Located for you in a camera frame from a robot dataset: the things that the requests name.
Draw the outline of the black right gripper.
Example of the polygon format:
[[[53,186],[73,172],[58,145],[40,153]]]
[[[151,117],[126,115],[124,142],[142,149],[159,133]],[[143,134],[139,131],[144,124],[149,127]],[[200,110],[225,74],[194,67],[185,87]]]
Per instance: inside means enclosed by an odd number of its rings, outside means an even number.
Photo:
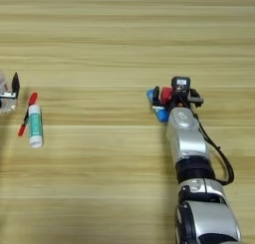
[[[159,86],[156,86],[152,91],[152,107],[154,109],[164,109],[170,113],[175,108],[191,109],[191,104],[201,107],[204,99],[200,96],[199,92],[191,89],[188,96],[186,95],[163,95],[159,99]]]

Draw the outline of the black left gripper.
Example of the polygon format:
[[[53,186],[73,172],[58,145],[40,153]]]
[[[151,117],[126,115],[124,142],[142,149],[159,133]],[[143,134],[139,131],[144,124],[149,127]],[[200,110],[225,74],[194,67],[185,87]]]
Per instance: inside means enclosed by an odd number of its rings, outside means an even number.
[[[0,93],[0,109],[14,109],[19,97],[20,82],[18,73],[14,74],[12,80],[12,92]]]

